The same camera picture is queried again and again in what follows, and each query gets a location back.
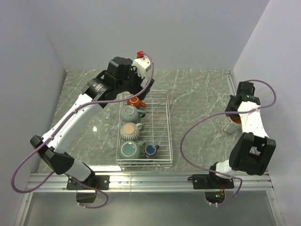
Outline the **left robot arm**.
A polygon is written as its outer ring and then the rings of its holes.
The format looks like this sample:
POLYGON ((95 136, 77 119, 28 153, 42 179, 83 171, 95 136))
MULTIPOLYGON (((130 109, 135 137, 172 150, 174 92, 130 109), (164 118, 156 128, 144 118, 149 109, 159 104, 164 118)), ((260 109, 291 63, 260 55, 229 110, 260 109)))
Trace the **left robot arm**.
POLYGON ((92 188, 94 172, 67 153, 71 141, 108 103, 117 103, 118 94, 129 92, 144 99, 154 83, 153 73, 153 60, 144 52, 135 60, 113 58, 106 70, 87 82, 71 109, 50 131, 41 137, 32 137, 31 145, 38 149, 39 157, 57 175, 76 178, 83 189, 92 188))

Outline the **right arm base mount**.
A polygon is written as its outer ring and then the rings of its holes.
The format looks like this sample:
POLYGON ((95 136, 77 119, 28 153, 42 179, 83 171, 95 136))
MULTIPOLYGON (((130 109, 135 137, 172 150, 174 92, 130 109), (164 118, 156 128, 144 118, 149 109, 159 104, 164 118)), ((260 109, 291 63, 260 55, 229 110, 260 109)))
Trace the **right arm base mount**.
POLYGON ((233 189, 232 179, 221 178, 214 173, 193 174, 188 177, 194 190, 204 190, 206 200, 211 204, 222 204, 225 201, 225 190, 233 189))

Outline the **floral white ceramic mug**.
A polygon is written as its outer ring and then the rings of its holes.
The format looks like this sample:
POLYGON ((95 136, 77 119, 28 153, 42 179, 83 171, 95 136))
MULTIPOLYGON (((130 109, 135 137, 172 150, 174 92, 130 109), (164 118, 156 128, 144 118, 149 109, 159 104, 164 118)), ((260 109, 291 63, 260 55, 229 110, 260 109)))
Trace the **floral white ceramic mug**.
POLYGON ((226 116, 222 122, 222 128, 227 133, 235 133, 241 127, 241 119, 226 116))

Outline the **orange ceramic mug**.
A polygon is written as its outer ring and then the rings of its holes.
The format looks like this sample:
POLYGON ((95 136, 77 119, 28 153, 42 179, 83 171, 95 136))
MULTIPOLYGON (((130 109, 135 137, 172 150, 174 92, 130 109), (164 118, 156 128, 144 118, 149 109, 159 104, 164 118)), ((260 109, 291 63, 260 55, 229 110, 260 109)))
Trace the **orange ceramic mug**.
POLYGON ((147 107, 146 103, 144 103, 138 97, 134 97, 132 99, 127 100, 127 105, 135 106, 137 109, 140 109, 141 107, 147 107))

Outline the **pale blue ceramic mug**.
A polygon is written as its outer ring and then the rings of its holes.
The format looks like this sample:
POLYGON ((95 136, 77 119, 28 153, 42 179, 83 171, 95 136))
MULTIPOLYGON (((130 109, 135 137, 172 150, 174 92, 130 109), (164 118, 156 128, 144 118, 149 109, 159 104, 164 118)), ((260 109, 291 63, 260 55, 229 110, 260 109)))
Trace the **pale blue ceramic mug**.
POLYGON ((145 115, 145 111, 139 110, 133 105, 127 105, 120 111, 123 122, 138 123, 139 119, 145 117, 145 115))

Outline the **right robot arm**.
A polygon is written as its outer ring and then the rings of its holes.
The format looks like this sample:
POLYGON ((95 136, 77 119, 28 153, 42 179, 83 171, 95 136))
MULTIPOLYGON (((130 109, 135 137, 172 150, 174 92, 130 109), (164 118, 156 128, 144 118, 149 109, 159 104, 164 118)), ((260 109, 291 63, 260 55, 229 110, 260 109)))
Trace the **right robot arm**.
POLYGON ((236 94, 230 96, 225 109, 226 122, 239 125, 242 134, 229 158, 210 167, 210 170, 215 171, 207 176, 207 182, 212 188, 218 188, 224 178, 234 177, 237 172, 261 176, 276 149, 276 141, 269 138, 261 120, 261 102, 254 95, 254 82, 239 82, 236 94))

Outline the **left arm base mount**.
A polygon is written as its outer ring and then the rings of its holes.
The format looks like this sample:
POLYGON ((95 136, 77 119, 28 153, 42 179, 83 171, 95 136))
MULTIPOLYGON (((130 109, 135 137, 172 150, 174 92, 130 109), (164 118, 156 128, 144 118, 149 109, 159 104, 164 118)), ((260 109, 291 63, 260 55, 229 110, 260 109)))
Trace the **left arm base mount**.
POLYGON ((109 197, 106 192, 109 189, 110 176, 109 175, 93 175, 84 182, 70 177, 67 182, 67 191, 76 191, 76 201, 78 205, 87 209, 97 209, 105 206, 109 197), (96 201, 97 195, 103 194, 105 201, 100 206, 91 206, 96 201))

